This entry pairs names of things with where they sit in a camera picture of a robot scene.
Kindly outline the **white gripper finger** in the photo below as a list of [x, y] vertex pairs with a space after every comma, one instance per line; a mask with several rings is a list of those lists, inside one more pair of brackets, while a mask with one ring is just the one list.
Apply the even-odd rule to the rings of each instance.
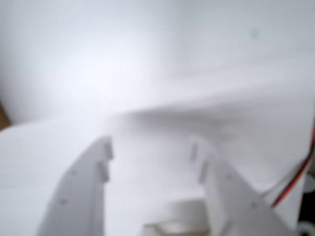
[[203, 187], [212, 236], [290, 236], [292, 230], [212, 143], [189, 139], [190, 170]]
[[103, 236], [104, 192], [113, 159], [111, 137], [92, 142], [62, 174], [38, 236]]

